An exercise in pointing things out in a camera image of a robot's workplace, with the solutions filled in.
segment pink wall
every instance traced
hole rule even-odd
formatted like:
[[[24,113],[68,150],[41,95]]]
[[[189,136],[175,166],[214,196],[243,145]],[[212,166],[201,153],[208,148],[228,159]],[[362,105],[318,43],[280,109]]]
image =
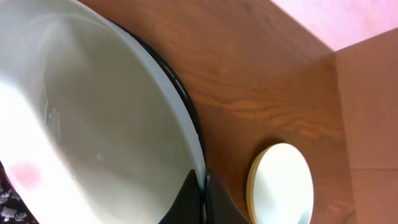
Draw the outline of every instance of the pink wall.
[[[398,27],[398,0],[271,0],[336,51]]]

